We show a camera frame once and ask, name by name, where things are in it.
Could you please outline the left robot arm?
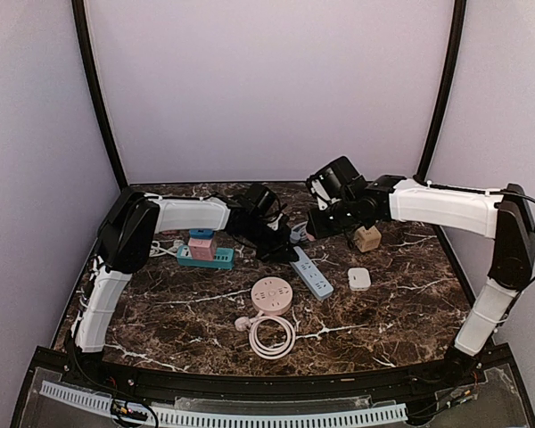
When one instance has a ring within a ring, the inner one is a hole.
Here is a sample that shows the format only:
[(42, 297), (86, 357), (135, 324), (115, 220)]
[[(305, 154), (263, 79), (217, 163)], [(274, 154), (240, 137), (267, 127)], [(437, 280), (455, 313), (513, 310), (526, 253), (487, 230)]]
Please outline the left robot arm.
[(117, 302), (132, 275), (150, 258), (153, 237), (168, 231), (223, 231), (251, 244), (261, 262), (295, 262), (284, 205), (261, 184), (225, 196), (165, 197), (126, 188), (106, 215), (94, 247), (94, 273), (79, 303), (67, 341), (86, 353), (73, 374), (89, 389), (108, 381), (107, 367), (88, 354), (103, 351)]

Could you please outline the beige cube socket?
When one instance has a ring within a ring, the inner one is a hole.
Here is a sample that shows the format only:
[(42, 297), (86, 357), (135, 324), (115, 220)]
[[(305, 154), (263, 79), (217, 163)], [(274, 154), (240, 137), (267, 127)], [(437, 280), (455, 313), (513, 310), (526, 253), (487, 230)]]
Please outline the beige cube socket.
[(382, 240), (382, 235), (376, 226), (358, 228), (353, 235), (353, 241), (357, 248), (362, 252), (369, 252), (377, 249)]

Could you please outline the grey-blue power strip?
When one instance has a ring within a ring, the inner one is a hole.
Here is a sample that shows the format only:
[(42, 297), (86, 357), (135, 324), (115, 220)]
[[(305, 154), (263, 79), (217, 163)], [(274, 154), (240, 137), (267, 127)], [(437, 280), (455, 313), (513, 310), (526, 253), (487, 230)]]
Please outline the grey-blue power strip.
[(297, 261), (292, 261), (290, 263), (293, 270), (317, 300), (322, 301), (329, 298), (333, 293), (333, 286), (331, 283), (301, 247), (295, 246), (293, 249), (298, 256)]

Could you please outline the pink round power strip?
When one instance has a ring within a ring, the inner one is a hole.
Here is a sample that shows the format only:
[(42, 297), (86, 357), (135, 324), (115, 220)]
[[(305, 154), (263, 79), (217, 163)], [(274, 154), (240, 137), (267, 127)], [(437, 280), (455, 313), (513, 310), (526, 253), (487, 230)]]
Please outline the pink round power strip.
[(292, 305), (292, 287), (282, 278), (268, 276), (260, 279), (251, 288), (251, 303), (267, 316), (281, 316)]

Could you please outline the white charger plug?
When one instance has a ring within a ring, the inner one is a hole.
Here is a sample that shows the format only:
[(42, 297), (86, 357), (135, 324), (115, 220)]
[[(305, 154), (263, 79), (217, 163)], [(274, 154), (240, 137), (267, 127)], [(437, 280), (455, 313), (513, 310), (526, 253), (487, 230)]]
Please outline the white charger plug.
[(368, 290), (372, 284), (369, 271), (364, 267), (352, 267), (348, 270), (349, 288), (353, 292)]

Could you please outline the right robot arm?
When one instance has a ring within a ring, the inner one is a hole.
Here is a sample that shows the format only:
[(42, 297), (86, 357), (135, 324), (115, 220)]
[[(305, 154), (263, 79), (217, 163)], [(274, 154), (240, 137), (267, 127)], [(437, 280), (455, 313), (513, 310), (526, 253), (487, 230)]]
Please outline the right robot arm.
[(498, 324), (535, 280), (535, 223), (531, 198), (518, 185), (503, 190), (462, 189), (412, 178), (382, 176), (340, 180), (331, 173), (308, 178), (318, 206), (309, 211), (308, 232), (317, 239), (381, 221), (421, 222), (480, 235), (494, 242), (485, 285), (454, 340), (453, 353), (437, 368), (437, 378), (455, 387), (472, 371), (468, 357), (479, 354)]

